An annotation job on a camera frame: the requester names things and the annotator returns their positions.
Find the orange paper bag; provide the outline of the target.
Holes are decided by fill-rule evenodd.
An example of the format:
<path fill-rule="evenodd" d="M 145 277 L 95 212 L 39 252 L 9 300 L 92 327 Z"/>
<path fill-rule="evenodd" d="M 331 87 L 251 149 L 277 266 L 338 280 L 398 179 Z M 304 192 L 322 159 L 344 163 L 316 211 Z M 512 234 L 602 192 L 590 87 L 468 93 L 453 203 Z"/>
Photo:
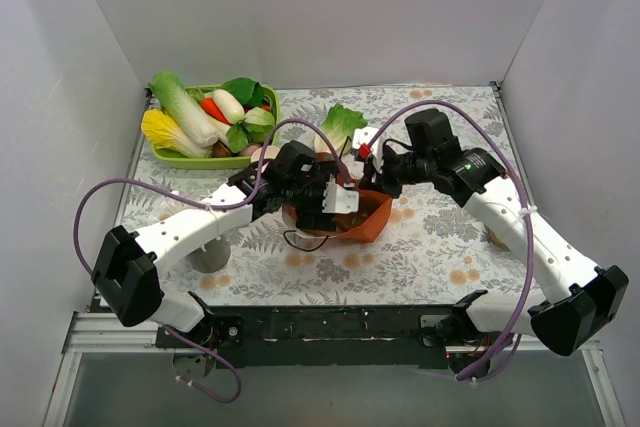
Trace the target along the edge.
<path fill-rule="evenodd" d="M 302 229 L 296 226 L 298 209 L 290 205 L 281 208 L 284 224 L 291 228 L 299 238 L 347 240 L 360 243 L 373 243 L 388 224 L 393 199 L 384 193 L 363 190 L 360 180 L 355 181 L 359 193 L 359 210 L 350 214 L 335 214 L 336 230 Z"/>

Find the brown cardboard cup carrier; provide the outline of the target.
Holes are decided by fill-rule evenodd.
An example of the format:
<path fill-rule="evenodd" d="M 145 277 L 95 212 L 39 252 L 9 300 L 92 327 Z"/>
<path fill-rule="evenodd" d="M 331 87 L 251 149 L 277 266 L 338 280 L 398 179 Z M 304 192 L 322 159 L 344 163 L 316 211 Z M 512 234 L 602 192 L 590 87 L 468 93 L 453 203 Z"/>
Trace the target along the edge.
<path fill-rule="evenodd" d="M 510 250 L 510 248 L 492 230 L 488 231 L 488 239 L 493 245 L 495 245 L 501 251 Z"/>

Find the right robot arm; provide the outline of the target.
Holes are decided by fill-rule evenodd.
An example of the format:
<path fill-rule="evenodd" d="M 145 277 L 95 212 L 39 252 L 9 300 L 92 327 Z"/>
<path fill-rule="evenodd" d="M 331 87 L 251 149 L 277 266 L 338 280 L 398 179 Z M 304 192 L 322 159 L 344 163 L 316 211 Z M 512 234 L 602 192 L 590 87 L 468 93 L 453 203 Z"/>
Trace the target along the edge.
<path fill-rule="evenodd" d="M 462 148 L 447 115 L 435 107 L 409 115 L 405 127 L 410 143 L 401 153 L 382 130 L 356 130 L 363 187 L 397 198 L 406 185 L 430 183 L 496 234 L 525 267 L 520 294 L 467 295 L 436 325 L 440 336 L 454 334 L 471 345 L 489 332 L 529 335 L 569 356 L 615 318 L 627 275 L 618 266 L 599 266 L 551 227 L 506 161 Z"/>

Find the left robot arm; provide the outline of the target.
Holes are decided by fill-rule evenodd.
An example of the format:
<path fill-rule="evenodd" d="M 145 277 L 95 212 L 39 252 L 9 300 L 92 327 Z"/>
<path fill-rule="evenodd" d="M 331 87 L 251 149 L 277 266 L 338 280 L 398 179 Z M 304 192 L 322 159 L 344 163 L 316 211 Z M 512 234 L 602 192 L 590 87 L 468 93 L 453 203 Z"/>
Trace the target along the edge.
<path fill-rule="evenodd" d="M 176 328 L 188 345 L 203 346 L 213 333 L 204 306 L 191 294 L 163 289 L 162 270 L 284 204 L 301 209 L 306 229 L 334 228 L 334 216 L 356 209 L 357 196 L 336 182 L 333 170 L 333 163 L 317 162 L 312 150 L 291 141 L 190 209 L 136 231 L 111 229 L 91 280 L 123 326 L 153 320 Z"/>

